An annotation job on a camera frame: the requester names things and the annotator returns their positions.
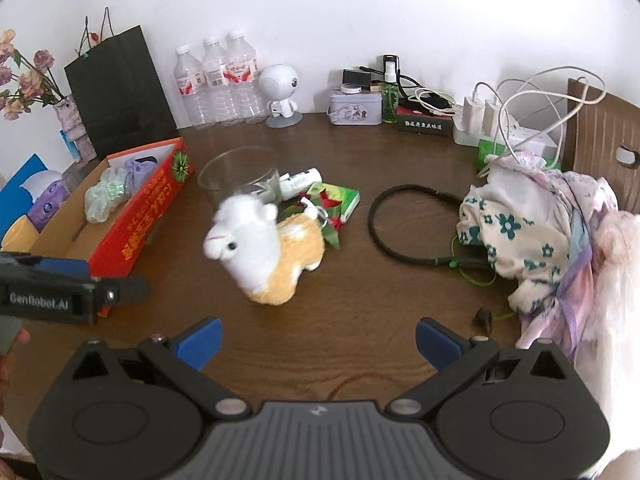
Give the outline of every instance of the flower vase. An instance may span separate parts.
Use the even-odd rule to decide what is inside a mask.
[[[97,156],[94,145],[86,133],[84,124],[82,124],[82,117],[80,117],[80,112],[78,111],[74,97],[69,94],[54,104],[53,107],[67,140],[73,142],[76,148],[78,148],[80,157],[82,157],[82,163],[86,164],[90,160],[94,160]]]

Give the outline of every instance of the wooden table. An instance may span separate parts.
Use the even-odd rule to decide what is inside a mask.
[[[415,349],[421,317],[469,337],[477,333],[472,318],[478,308],[507,310],[513,283],[498,280],[480,288],[456,270],[400,264],[375,248],[366,229],[372,200],[391,186],[424,184],[464,196],[476,173],[472,148],[385,125],[332,126],[324,114],[306,115],[285,130],[242,124],[182,132],[198,168],[229,148],[263,144],[278,153],[281,173],[316,167],[326,182],[360,190],[362,202],[340,232],[341,249],[327,249],[320,267],[302,275],[289,303],[253,304],[219,263],[202,254],[212,211],[192,178],[134,268],[150,283],[146,304],[117,309],[97,326],[25,323],[33,340],[18,350],[5,413],[19,438],[63,365],[88,338],[103,338],[114,348],[135,346],[153,333],[175,335],[214,315],[223,322],[224,343],[205,372],[256,408],[265,399],[325,399],[342,381],[370,372],[380,377],[355,381],[337,398],[384,404],[433,373]],[[379,216],[380,233],[397,250],[449,254],[457,211],[407,195],[392,199]],[[498,323],[494,337],[511,345],[518,331],[511,319]]]

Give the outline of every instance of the water bottle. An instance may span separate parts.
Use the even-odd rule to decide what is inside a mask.
[[[179,46],[175,53],[178,55],[174,70],[175,81],[189,120],[196,130],[208,128],[216,122],[209,112],[209,88],[202,63],[191,55],[189,45]]]
[[[242,122],[238,106],[231,95],[231,86],[222,75],[226,67],[226,50],[218,38],[204,40],[204,68],[209,86],[210,110],[213,118],[223,126],[232,126]]]
[[[259,123],[267,117],[267,105],[258,90],[258,62],[255,49],[238,30],[229,35],[223,75],[231,83],[232,92],[247,123]]]

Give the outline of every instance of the yellow object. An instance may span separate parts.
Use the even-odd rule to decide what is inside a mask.
[[[278,224],[280,259],[267,288],[257,294],[244,293],[256,303],[281,305],[289,301],[303,270],[314,270],[324,254],[324,238],[318,221],[306,214],[292,215]]]
[[[22,215],[2,238],[2,250],[10,253],[28,253],[39,236],[40,233],[27,215]]]

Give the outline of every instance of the red box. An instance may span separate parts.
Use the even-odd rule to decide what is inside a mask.
[[[130,158],[153,155],[158,168],[146,184],[116,209],[106,222],[89,224],[84,214],[84,194],[109,166],[121,168]],[[179,171],[178,162],[182,162]],[[140,256],[144,241],[184,187],[194,167],[181,138],[164,140],[115,153],[102,161],[82,181],[41,232],[32,254],[51,258],[73,258],[89,263],[92,276],[127,276]]]

